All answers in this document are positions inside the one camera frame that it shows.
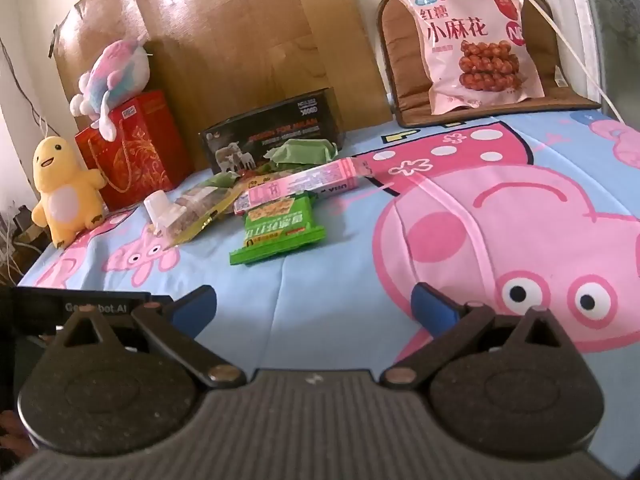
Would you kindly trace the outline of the person left hand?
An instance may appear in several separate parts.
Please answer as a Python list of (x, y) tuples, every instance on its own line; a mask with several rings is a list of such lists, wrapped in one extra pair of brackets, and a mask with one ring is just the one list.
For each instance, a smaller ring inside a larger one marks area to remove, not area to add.
[(18, 460), (29, 458), (35, 453), (35, 447), (17, 414), (3, 411), (0, 414), (0, 427), (0, 443), (4, 450), (11, 452)]

